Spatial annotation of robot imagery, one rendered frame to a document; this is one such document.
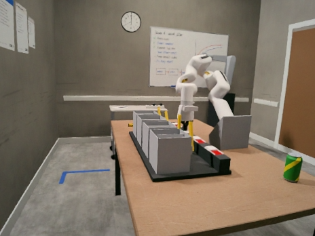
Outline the green and yellow drink can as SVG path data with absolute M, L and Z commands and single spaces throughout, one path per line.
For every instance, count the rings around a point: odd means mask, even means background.
M 299 180 L 302 162 L 302 155 L 299 153 L 289 153 L 286 156 L 283 178 L 289 182 L 297 182 Z

